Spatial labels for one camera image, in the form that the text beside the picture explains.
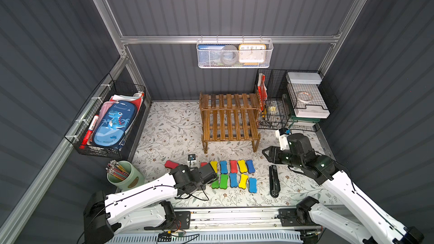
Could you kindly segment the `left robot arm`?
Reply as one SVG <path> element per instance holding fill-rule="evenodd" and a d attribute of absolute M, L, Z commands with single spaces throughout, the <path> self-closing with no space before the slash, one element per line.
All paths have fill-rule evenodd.
<path fill-rule="evenodd" d="M 95 192 L 83 211 L 84 243 L 104 244 L 132 229 L 165 229 L 175 221 L 170 199 L 192 195 L 217 178 L 210 164 L 200 168 L 179 165 L 162 177 L 128 191 Z"/>

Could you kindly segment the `yellow eraser bottom row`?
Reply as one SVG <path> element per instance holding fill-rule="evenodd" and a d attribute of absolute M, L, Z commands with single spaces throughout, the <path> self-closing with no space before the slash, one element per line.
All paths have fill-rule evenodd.
<path fill-rule="evenodd" d="M 238 160 L 238 161 L 237 161 L 237 164 L 238 164 L 239 170 L 240 170 L 240 172 L 241 172 L 242 174 L 248 172 L 248 168 L 247 168 L 247 165 L 246 165 L 246 161 L 245 161 L 245 160 Z"/>
<path fill-rule="evenodd" d="M 217 161 L 211 161 L 210 165 L 212 166 L 214 172 L 217 174 L 218 173 L 218 162 Z"/>

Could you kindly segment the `green eraser top row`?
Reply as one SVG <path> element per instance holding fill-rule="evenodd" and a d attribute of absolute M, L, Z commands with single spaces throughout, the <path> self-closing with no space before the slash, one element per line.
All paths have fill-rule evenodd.
<path fill-rule="evenodd" d="M 212 189 L 218 189 L 219 188 L 219 179 L 218 178 L 211 184 L 211 188 Z"/>
<path fill-rule="evenodd" d="M 229 176 L 227 174 L 222 174 L 220 176 L 219 189 L 227 189 L 228 188 L 228 180 L 229 180 Z"/>

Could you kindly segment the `light blue eraser top row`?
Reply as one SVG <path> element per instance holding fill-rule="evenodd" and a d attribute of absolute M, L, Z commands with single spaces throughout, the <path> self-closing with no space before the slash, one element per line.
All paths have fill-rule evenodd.
<path fill-rule="evenodd" d="M 230 173 L 229 174 L 229 180 L 230 180 L 230 187 L 232 187 L 232 188 L 238 187 L 237 174 Z"/>

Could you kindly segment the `light blue eraser row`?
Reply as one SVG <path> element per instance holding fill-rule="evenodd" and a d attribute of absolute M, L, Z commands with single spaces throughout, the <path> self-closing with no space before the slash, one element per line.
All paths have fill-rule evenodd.
<path fill-rule="evenodd" d="M 220 161 L 220 171 L 222 175 L 227 175 L 228 174 L 228 166 L 227 166 L 227 161 L 225 160 L 221 160 Z"/>
<path fill-rule="evenodd" d="M 232 187 L 232 188 L 238 187 L 237 174 L 230 173 L 229 174 L 229 180 L 230 180 L 230 187 Z"/>

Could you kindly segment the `light blue eraser bottom row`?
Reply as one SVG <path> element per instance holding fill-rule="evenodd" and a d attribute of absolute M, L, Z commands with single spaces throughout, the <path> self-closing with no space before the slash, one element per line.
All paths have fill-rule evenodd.
<path fill-rule="evenodd" d="M 225 160 L 221 160 L 220 161 L 220 171 L 222 175 L 227 175 L 228 174 L 228 166 L 227 166 L 227 161 Z"/>

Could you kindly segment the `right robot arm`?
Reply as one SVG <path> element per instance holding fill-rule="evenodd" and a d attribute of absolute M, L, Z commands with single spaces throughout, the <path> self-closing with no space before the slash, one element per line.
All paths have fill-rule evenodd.
<path fill-rule="evenodd" d="M 332 158 L 318 154 L 308 137 L 291 134 L 282 128 L 275 132 L 279 146 L 262 151 L 272 164 L 288 166 L 299 175 L 314 180 L 332 193 L 358 219 L 355 223 L 333 212 L 313 197 L 306 197 L 296 206 L 299 223 L 315 223 L 331 230 L 351 244 L 420 244 L 423 233 L 407 227 L 385 212 L 351 179 L 348 170 Z"/>

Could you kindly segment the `yellow eraser row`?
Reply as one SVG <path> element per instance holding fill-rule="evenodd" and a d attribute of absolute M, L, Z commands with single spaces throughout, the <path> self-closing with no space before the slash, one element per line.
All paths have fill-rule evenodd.
<path fill-rule="evenodd" d="M 247 188 L 247 181 L 248 181 L 248 175 L 241 174 L 240 182 L 238 184 L 238 187 L 240 189 L 246 189 Z"/>
<path fill-rule="evenodd" d="M 217 174 L 218 173 L 218 162 L 217 161 L 211 161 L 210 165 L 212 166 L 214 172 Z"/>
<path fill-rule="evenodd" d="M 241 172 L 242 174 L 248 172 L 248 168 L 247 168 L 247 165 L 246 165 L 246 161 L 245 161 L 245 160 L 238 160 L 238 161 L 237 161 L 237 164 L 238 164 L 239 170 L 240 170 L 240 172 Z"/>

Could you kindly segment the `red eraser top row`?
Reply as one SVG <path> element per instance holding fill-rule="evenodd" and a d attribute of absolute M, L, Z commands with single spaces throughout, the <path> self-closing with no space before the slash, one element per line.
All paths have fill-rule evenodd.
<path fill-rule="evenodd" d="M 178 166 L 180 166 L 178 163 L 170 161 L 170 160 L 167 160 L 165 163 L 165 168 L 168 168 L 168 169 L 175 169 Z"/>

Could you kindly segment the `yellow eraser top row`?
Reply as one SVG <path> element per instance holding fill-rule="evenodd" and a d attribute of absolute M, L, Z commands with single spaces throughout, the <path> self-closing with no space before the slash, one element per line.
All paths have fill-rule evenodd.
<path fill-rule="evenodd" d="M 248 175 L 241 174 L 240 182 L 238 184 L 238 187 L 240 189 L 246 189 L 247 188 L 247 181 L 248 181 Z"/>

